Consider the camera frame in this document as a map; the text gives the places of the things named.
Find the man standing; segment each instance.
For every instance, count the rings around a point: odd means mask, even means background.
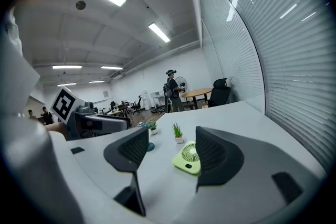
[[[37,118],[35,116],[33,116],[33,111],[31,109],[28,110],[28,113],[29,113],[29,118],[31,120],[37,121]]]
[[[46,109],[45,106],[42,108],[42,110],[43,110],[43,113],[44,113],[43,114],[43,119],[44,119],[46,125],[53,124],[54,119],[52,117],[52,114],[50,112],[48,113],[48,110]]]
[[[174,80],[175,73],[176,71],[171,69],[166,72],[166,74],[168,75],[167,84],[172,91],[172,96],[170,97],[170,100],[173,103],[173,112],[184,111],[184,107],[179,94],[182,89],[179,87],[179,85],[177,85],[176,81]]]

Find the white plant pot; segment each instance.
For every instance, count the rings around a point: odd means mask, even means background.
[[[150,132],[151,135],[157,134],[158,133],[158,128],[156,128],[155,130],[149,129],[149,132]]]
[[[177,142],[177,144],[183,143],[184,142],[183,136],[182,137],[175,137],[175,141]]]

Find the fan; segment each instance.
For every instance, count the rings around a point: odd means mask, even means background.
[[[187,89],[188,89],[188,83],[185,80],[185,78],[183,78],[183,77],[177,77],[175,79],[175,81],[176,81],[177,85],[180,86],[183,89],[182,92],[186,92],[187,91]]]
[[[189,141],[173,158],[173,165],[190,174],[196,175],[201,171],[200,157],[196,152],[196,143]]]

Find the person wearing black cap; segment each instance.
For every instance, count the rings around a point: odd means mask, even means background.
[[[167,84],[172,91],[172,96],[170,97],[170,100],[173,103],[173,112],[184,111],[184,107],[179,95],[179,92],[182,91],[182,89],[179,87],[179,85],[177,85],[176,81],[174,80],[175,73],[176,71],[172,69],[166,72],[166,74],[168,75]]]

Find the green portable fan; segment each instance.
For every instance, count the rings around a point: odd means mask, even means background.
[[[200,157],[196,152],[196,143],[189,141],[173,158],[173,165],[190,174],[196,175],[201,171]]]

